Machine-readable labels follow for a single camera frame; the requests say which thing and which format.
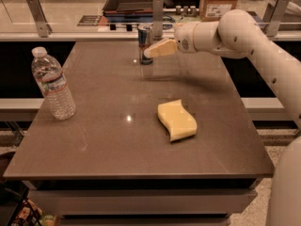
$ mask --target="can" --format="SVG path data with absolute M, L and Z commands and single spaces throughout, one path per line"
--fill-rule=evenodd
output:
M 138 41 L 140 64 L 151 64 L 152 58 L 144 56 L 144 51 L 153 44 L 151 24 L 140 24 L 138 26 Z

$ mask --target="plastic water bottle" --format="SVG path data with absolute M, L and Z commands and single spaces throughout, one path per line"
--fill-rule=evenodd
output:
M 32 73 L 51 112 L 62 121 L 74 115 L 76 106 L 59 62 L 43 47 L 32 50 Z

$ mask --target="workbench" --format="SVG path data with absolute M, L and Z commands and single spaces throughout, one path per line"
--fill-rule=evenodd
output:
M 76 42 L 75 115 L 56 121 L 44 102 L 4 176 L 62 225 L 227 225 L 274 166 L 222 59 L 138 58 L 137 40 Z M 198 130 L 170 142 L 157 106 L 178 99 Z

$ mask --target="sponge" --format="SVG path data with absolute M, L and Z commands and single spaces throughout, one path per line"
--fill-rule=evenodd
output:
M 182 100 L 158 105 L 158 118 L 170 133 L 170 141 L 191 137 L 197 132 L 197 122 L 184 109 Z

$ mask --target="white bottle cap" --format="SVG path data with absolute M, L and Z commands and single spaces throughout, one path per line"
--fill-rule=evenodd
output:
M 47 55 L 47 51 L 44 47 L 37 47 L 31 51 L 34 57 L 44 57 Z

